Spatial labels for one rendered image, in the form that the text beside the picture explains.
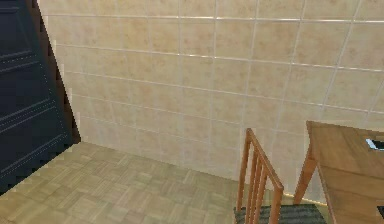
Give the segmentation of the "wooden chair with dark seat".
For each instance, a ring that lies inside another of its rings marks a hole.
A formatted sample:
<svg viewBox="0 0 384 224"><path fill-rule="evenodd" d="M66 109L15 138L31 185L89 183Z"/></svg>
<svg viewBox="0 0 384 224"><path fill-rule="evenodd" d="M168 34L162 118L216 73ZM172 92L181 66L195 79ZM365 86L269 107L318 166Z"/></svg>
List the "wooden chair with dark seat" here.
<svg viewBox="0 0 384 224"><path fill-rule="evenodd" d="M245 131L234 224L327 224L314 204L283 205L284 187L251 128Z"/></svg>

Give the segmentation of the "brown wooden table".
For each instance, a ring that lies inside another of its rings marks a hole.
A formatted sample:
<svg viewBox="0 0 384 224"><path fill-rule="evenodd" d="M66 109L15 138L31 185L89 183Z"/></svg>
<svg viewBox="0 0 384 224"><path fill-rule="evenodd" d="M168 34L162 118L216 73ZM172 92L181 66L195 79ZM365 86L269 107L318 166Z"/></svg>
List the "brown wooden table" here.
<svg viewBox="0 0 384 224"><path fill-rule="evenodd" d="M302 201L315 172L332 224L384 224L384 151L369 139L384 141L384 131L308 121L309 146L294 194Z"/></svg>

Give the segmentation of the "dark blue room door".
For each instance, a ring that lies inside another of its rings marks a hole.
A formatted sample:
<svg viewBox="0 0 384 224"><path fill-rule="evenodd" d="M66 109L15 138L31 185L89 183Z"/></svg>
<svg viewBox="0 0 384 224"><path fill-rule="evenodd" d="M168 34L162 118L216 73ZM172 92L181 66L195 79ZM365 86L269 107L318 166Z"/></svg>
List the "dark blue room door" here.
<svg viewBox="0 0 384 224"><path fill-rule="evenodd" d="M80 141L37 0L0 0L0 196Z"/></svg>

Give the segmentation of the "small black flat device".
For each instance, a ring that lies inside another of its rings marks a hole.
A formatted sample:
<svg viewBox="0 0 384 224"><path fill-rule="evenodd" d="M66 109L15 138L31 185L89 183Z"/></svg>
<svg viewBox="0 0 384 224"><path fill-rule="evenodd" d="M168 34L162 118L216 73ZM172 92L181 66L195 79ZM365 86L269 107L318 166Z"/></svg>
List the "small black flat device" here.
<svg viewBox="0 0 384 224"><path fill-rule="evenodd" d="M371 149L384 151L384 141L367 139L366 142Z"/></svg>

